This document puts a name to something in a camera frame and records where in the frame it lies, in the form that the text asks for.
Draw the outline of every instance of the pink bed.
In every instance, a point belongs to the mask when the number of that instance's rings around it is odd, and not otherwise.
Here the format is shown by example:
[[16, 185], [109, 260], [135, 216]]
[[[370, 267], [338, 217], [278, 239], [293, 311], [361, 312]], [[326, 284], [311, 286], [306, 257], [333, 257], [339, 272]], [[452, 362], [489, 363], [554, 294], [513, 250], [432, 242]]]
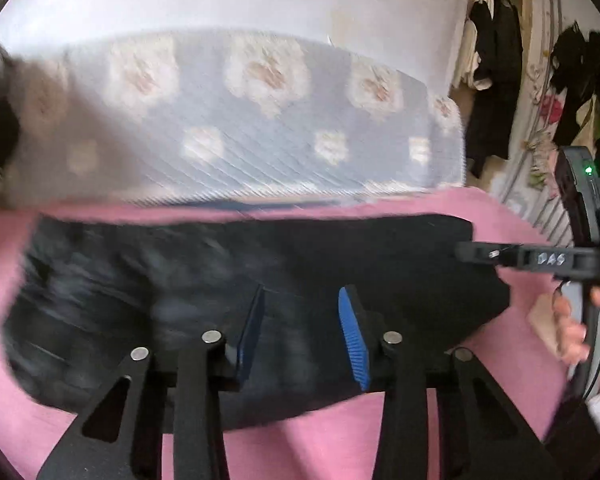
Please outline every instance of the pink bed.
[[[133, 206], [56, 206], [43, 212], [64, 219], [165, 223], [227, 221], [240, 218], [368, 218], [440, 213], [473, 222], [475, 240], [546, 243], [525, 221], [475, 188], [453, 189], [409, 200], [384, 200], [347, 208], [268, 212], [218, 212], [190, 208], [142, 209]], [[38, 211], [0, 212], [0, 324], [20, 284], [19, 260]], [[539, 294], [554, 286], [548, 276], [501, 269], [511, 286], [511, 306], [475, 333], [472, 348], [516, 404], [533, 430], [543, 436], [565, 383], [564, 367], [549, 353], [526, 321]], [[368, 480], [378, 442], [382, 395], [371, 394], [264, 428], [224, 436], [233, 480]], [[11, 379], [0, 350], [0, 448], [24, 480], [40, 466], [73, 416], [32, 402]], [[430, 421], [435, 425], [434, 413]], [[431, 439], [434, 444], [435, 430]], [[172, 439], [163, 448], [163, 477], [173, 478]], [[433, 446], [429, 478], [438, 477]]]

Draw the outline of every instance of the metal screw head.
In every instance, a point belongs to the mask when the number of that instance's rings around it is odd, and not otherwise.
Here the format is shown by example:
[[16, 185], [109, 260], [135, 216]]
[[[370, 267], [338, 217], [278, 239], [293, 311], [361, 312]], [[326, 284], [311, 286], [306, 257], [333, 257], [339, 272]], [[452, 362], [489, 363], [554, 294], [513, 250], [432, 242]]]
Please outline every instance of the metal screw head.
[[389, 332], [385, 332], [382, 336], [385, 342], [390, 345], [397, 345], [402, 342], [402, 334], [400, 332], [394, 332], [393, 330], [389, 330]]
[[454, 357], [458, 359], [458, 361], [466, 363], [474, 358], [474, 353], [468, 348], [459, 348], [454, 352]]
[[138, 348], [134, 348], [131, 351], [131, 358], [134, 361], [142, 361], [142, 359], [146, 359], [149, 355], [149, 350], [144, 346], [139, 346]]
[[205, 343], [217, 343], [222, 339], [222, 334], [218, 330], [207, 330], [202, 335], [202, 341]]

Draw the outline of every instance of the blue gripper pad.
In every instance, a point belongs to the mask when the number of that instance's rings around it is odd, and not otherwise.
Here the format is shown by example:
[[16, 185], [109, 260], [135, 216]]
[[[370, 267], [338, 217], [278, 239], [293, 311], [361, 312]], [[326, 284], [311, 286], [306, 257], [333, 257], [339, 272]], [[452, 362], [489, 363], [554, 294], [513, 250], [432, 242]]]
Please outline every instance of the blue gripper pad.
[[369, 390], [371, 384], [369, 350], [362, 336], [358, 318], [356, 317], [356, 312], [359, 315], [363, 313], [360, 308], [354, 309], [353, 305], [357, 301], [357, 298], [350, 297], [345, 287], [340, 289], [340, 293], [338, 294], [338, 314], [340, 315], [340, 325], [344, 334], [344, 341], [349, 352], [351, 371], [362, 391], [366, 392]]

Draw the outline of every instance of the white wall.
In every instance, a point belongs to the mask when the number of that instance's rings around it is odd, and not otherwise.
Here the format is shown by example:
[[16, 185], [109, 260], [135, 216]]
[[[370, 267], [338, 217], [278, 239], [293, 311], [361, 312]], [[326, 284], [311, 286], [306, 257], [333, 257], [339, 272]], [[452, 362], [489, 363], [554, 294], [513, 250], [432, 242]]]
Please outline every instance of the white wall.
[[590, 30], [600, 31], [600, 13], [591, 0], [562, 0], [562, 19], [565, 27], [577, 21], [585, 37]]
[[466, 0], [10, 0], [0, 42], [22, 56], [141, 31], [273, 31], [372, 57], [446, 94]]

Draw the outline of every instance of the floral blanket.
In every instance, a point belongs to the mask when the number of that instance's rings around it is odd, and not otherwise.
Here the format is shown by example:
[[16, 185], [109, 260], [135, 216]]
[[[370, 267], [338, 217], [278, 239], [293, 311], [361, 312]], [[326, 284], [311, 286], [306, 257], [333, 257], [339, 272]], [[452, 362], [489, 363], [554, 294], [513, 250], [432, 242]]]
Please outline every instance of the floral blanket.
[[152, 34], [20, 63], [10, 205], [336, 198], [464, 183], [456, 104], [327, 44]]

